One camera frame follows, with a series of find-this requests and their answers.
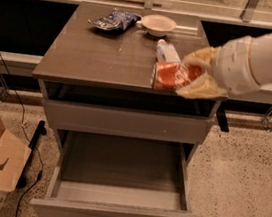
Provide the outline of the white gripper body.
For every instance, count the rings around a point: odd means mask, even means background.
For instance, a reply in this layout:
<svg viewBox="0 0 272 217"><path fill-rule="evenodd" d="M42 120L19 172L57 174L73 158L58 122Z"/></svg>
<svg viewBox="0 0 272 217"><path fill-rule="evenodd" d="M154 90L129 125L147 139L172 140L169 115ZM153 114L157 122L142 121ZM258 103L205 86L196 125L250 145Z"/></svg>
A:
<svg viewBox="0 0 272 217"><path fill-rule="evenodd" d="M230 95L240 96L260 89L250 64L253 41L249 36L230 40L215 54L213 77Z"/></svg>

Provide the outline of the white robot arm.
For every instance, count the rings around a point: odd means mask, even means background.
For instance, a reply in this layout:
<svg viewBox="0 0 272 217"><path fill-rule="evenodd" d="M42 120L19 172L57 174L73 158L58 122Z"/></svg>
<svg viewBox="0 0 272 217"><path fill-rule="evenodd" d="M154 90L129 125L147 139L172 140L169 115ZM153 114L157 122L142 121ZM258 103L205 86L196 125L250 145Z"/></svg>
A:
<svg viewBox="0 0 272 217"><path fill-rule="evenodd" d="M186 67L196 66L204 73L176 90L187 99L254 94L272 85L272 33L240 37L223 46L206 47L183 58Z"/></svg>

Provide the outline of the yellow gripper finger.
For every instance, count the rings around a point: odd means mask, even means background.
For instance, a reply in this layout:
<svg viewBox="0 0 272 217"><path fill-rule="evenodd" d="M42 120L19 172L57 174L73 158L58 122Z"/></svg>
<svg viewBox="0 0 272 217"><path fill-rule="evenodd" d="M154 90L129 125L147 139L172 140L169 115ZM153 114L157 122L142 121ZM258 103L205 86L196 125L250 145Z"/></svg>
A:
<svg viewBox="0 0 272 217"><path fill-rule="evenodd" d="M196 65L205 70L211 70L213 61L215 60L215 55L219 50L219 47L213 48L212 46L201 48L186 55L183 58L182 63L185 64L185 66Z"/></svg>
<svg viewBox="0 0 272 217"><path fill-rule="evenodd" d="M219 86L209 74L200 75L190 84L176 90L176 94L187 99L213 99L227 96L227 91Z"/></svg>

